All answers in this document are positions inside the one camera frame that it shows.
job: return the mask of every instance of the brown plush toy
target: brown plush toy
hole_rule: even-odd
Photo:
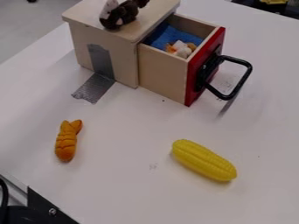
[[[118,4],[117,0],[107,0],[100,14],[100,22],[109,30],[119,29],[122,25],[136,20],[138,8],[143,8],[149,1],[128,0]]]

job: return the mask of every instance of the drawer handle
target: drawer handle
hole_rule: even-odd
[[[230,61],[232,63],[236,63],[239,65],[242,65],[247,68],[246,72],[240,79],[239,83],[236,85],[236,87],[233,89],[231,94],[222,94],[220,91],[218,91],[215,87],[210,85],[209,80],[212,78],[212,72],[224,61]],[[207,88],[210,90],[214,95],[216,95],[218,98],[220,98],[223,101],[230,101],[232,100],[241,90],[244,83],[248,79],[250,73],[253,71],[253,66],[243,60],[243,59],[237,59],[231,56],[221,55],[218,56],[217,53],[214,53],[214,55],[208,60],[207,63],[205,63],[198,71],[198,78],[196,81],[196,88],[195,90],[197,92],[201,91],[202,88]]]

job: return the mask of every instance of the blue cloth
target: blue cloth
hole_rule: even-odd
[[[203,42],[202,38],[192,35],[188,32],[180,31],[173,26],[163,23],[144,41],[146,45],[153,46],[162,51],[165,50],[166,44],[174,44],[178,40],[185,43],[191,42],[199,46]]]

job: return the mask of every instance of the toy corn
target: toy corn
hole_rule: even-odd
[[[76,152],[77,134],[82,129],[82,121],[64,121],[56,138],[55,154],[62,162],[69,162]]]
[[[289,0],[260,0],[265,4],[287,4]]]
[[[177,140],[172,145],[172,154],[182,165],[208,178],[230,181],[237,177],[230,162],[192,141]]]

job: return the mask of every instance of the stuffed toy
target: stuffed toy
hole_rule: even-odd
[[[60,133],[56,138],[55,154],[61,162],[70,162],[76,152],[77,135],[81,131],[83,122],[64,121],[60,125]]]
[[[138,8],[143,8],[149,1],[128,0],[118,4],[117,0],[107,0],[100,14],[100,22],[109,30],[119,29],[122,25],[136,20]]]
[[[180,58],[187,59],[196,48],[196,45],[193,43],[186,44],[183,41],[178,40],[174,45],[167,44],[166,52],[172,53]]]

